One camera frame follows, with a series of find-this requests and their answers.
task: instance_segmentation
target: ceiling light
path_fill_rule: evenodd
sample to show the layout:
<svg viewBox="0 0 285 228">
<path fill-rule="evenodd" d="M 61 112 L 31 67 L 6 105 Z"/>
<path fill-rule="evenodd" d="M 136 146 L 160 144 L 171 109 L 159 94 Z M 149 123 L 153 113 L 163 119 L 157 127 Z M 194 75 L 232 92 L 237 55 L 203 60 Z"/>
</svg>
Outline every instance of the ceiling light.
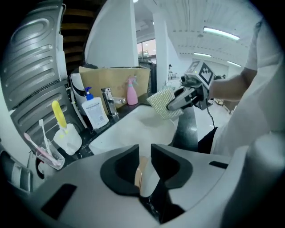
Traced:
<svg viewBox="0 0 285 228">
<path fill-rule="evenodd" d="M 211 55 L 206 55 L 206 54 L 201 54 L 201 53 L 196 53 L 196 52 L 194 52 L 194 55 L 201 55 L 201 56 L 211 57 Z"/>
<path fill-rule="evenodd" d="M 230 63 L 230 64 L 233 64 L 233 65 L 235 65 L 235 66 L 241 67 L 241 65 L 238 65 L 238 64 L 236 64 L 236 63 L 234 63 L 234 62 L 230 62 L 230 61 L 227 61 L 227 62 Z"/>
<path fill-rule="evenodd" d="M 236 41 L 240 39 L 239 37 L 237 37 L 235 35 L 232 35 L 230 33 L 226 33 L 226 32 L 223 32 L 223 31 L 220 31 L 220 30 L 217 30 L 217 29 L 213 29 L 213 28 L 204 27 L 204 32 L 219 34 L 219 35 L 222 35 L 222 36 L 225 36 L 225 37 L 228 37 L 228 38 L 232 38 L 232 39 L 234 39 Z"/>
</svg>

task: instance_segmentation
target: floor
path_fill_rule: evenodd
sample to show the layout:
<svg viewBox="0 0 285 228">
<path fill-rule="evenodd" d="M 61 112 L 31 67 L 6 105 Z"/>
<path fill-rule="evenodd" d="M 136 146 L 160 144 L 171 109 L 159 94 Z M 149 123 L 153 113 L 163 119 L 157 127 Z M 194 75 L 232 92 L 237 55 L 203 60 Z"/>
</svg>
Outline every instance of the floor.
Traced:
<svg viewBox="0 0 285 228">
<path fill-rule="evenodd" d="M 209 111 L 214 119 L 215 126 L 220 127 L 227 123 L 231 115 L 225 110 L 224 107 L 217 105 L 213 102 L 213 105 L 209 107 Z M 196 124 L 198 129 L 198 141 L 201 140 L 206 134 L 213 130 L 212 119 L 209 116 L 207 109 L 201 110 L 194 108 Z"/>
</svg>

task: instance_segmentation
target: window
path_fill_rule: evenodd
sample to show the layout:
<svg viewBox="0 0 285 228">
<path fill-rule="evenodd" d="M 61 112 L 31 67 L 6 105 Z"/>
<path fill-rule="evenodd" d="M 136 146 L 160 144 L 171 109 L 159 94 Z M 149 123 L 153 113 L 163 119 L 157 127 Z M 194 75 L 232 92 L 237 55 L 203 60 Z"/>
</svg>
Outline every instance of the window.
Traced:
<svg viewBox="0 0 285 228">
<path fill-rule="evenodd" d="M 143 49 L 143 56 L 144 57 L 156 55 L 155 39 L 143 42 L 142 43 L 142 49 Z"/>
<path fill-rule="evenodd" d="M 145 41 L 143 43 L 137 44 L 138 57 L 139 58 L 149 58 L 156 55 L 156 43 L 155 39 L 150 41 Z"/>
<path fill-rule="evenodd" d="M 143 47 L 142 47 L 142 43 L 137 44 L 138 47 L 138 56 L 139 57 L 143 57 Z"/>
</svg>

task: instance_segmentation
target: white pillar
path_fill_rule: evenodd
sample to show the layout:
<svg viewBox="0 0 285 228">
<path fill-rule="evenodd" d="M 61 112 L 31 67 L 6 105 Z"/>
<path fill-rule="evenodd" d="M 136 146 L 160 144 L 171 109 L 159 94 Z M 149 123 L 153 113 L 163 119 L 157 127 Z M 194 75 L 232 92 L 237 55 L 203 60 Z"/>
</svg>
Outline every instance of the white pillar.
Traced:
<svg viewBox="0 0 285 228">
<path fill-rule="evenodd" d="M 168 47 L 167 47 L 167 27 L 161 12 L 153 14 L 155 26 L 155 42 L 156 42 L 156 81 L 157 91 L 160 91 L 164 82 L 168 77 Z"/>
<path fill-rule="evenodd" d="M 107 0 L 92 26 L 85 59 L 98 67 L 138 66 L 133 0 Z"/>
</svg>

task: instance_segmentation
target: faucet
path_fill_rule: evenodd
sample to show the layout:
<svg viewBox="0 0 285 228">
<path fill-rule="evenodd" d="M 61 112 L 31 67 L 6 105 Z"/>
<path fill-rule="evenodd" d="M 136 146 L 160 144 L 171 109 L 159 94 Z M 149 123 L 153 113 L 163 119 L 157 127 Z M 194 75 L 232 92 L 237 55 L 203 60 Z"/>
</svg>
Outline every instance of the faucet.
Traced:
<svg viewBox="0 0 285 228">
<path fill-rule="evenodd" d="M 104 97 L 104 101 L 106 103 L 107 110 L 109 115 L 115 116 L 118 115 L 115 104 L 124 104 L 126 103 L 125 98 L 114 98 L 111 93 L 111 88 L 101 89 Z"/>
</svg>

